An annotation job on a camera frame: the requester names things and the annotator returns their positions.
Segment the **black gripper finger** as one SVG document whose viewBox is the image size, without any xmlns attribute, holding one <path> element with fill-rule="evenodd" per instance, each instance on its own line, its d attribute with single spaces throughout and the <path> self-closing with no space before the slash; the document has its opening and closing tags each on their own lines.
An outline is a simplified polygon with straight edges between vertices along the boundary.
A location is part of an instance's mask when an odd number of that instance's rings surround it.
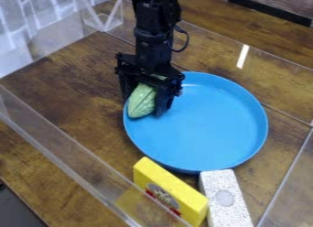
<svg viewBox="0 0 313 227">
<path fill-rule="evenodd" d="M 134 76 L 129 76 L 125 73 L 119 74 L 119 82 L 121 82 L 122 98 L 123 98 L 123 100 L 127 100 L 137 85 L 138 85 L 138 82 L 137 82 Z"/>
<path fill-rule="evenodd" d="M 163 113 L 170 109 L 174 98 L 182 94 L 181 83 L 159 84 L 157 86 L 157 97 L 155 97 L 155 115 L 162 116 Z"/>
</svg>

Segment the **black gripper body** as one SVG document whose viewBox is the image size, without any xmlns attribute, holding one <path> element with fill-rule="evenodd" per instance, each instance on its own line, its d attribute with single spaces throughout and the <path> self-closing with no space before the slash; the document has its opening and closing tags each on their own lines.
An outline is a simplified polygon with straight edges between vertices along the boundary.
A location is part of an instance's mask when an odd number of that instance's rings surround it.
<svg viewBox="0 0 313 227">
<path fill-rule="evenodd" d="M 170 63 L 149 67 L 139 64 L 135 55 L 118 53 L 115 58 L 118 61 L 115 73 L 118 76 L 121 73 L 134 76 L 138 83 L 146 83 L 155 90 L 159 84 L 167 84 L 170 82 L 179 82 L 182 86 L 185 74 Z"/>
</svg>

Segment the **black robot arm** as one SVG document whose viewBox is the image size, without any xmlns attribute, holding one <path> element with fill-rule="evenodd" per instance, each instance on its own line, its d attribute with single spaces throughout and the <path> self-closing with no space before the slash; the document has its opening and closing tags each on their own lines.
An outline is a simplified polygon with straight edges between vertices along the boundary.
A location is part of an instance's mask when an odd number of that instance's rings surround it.
<svg viewBox="0 0 313 227">
<path fill-rule="evenodd" d="M 171 65 L 174 52 L 174 32 L 189 36 L 179 28 L 181 7 L 178 0 L 133 0 L 135 12 L 135 55 L 118 53 L 121 92 L 127 102 L 131 118 L 151 113 L 161 116 L 181 95 L 185 74 Z"/>
</svg>

